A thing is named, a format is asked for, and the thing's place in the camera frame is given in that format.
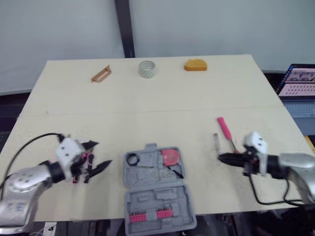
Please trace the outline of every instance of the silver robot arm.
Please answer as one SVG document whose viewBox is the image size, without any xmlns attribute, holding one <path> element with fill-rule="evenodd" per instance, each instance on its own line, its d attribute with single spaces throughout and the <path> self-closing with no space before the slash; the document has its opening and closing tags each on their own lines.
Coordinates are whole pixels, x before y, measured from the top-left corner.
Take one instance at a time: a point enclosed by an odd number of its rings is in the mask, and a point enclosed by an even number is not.
<svg viewBox="0 0 315 236">
<path fill-rule="evenodd" d="M 53 183 L 80 174 L 79 162 L 84 147 L 76 140 L 65 138 L 56 151 L 57 162 L 46 161 L 38 166 L 21 169 L 3 186 L 0 202 L 0 234 L 29 232 L 37 211 L 38 198 Z"/>
<path fill-rule="evenodd" d="M 259 159 L 259 173 L 265 176 L 291 180 L 305 204 L 315 203 L 315 158 L 305 153 L 281 153 L 278 157 L 267 154 L 267 143 L 257 132 L 244 139 L 244 146 L 254 150 Z"/>
</svg>

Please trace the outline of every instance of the laptop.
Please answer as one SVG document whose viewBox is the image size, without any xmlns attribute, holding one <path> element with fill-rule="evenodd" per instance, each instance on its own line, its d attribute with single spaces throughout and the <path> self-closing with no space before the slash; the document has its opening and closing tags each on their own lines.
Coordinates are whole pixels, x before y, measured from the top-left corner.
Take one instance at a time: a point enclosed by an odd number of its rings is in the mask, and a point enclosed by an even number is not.
<svg viewBox="0 0 315 236">
<path fill-rule="evenodd" d="M 304 135 L 315 135 L 315 64 L 292 64 L 276 89 Z"/>
</svg>

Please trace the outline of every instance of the clear tape roll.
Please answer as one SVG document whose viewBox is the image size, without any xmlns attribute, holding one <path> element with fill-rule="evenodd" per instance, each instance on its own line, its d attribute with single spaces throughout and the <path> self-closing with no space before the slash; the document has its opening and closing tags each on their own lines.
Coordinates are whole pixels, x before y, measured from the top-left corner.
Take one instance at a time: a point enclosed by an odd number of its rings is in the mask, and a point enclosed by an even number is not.
<svg viewBox="0 0 315 236">
<path fill-rule="evenodd" d="M 152 78 L 155 75 L 154 62 L 145 60 L 139 64 L 139 74 L 146 79 Z"/>
</svg>

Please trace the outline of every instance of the black ring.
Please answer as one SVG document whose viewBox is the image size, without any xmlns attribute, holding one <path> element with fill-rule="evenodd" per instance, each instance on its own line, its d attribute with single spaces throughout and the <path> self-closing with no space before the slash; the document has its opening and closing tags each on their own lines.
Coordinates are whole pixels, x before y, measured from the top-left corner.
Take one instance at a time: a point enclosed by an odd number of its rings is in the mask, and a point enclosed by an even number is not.
<svg viewBox="0 0 315 236">
<path fill-rule="evenodd" d="M 133 158 L 134 156 L 137 158 L 137 161 L 135 163 L 130 163 L 130 159 Z M 136 153 L 129 153 L 126 156 L 126 162 L 130 166 L 136 166 L 139 161 L 140 161 L 140 156 Z"/>
</svg>

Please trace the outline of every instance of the gray tool case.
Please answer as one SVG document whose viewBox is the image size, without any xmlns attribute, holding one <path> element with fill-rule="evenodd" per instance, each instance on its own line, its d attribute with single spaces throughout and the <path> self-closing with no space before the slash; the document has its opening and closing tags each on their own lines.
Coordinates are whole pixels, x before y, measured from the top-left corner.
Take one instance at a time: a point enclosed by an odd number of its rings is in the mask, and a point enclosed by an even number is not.
<svg viewBox="0 0 315 236">
<path fill-rule="evenodd" d="M 162 150 L 179 153 L 178 164 L 171 166 L 185 176 L 182 156 L 177 147 L 157 148 L 124 155 L 125 229 L 128 236 L 144 236 L 193 229 L 197 225 L 188 187 L 163 164 Z"/>
</svg>

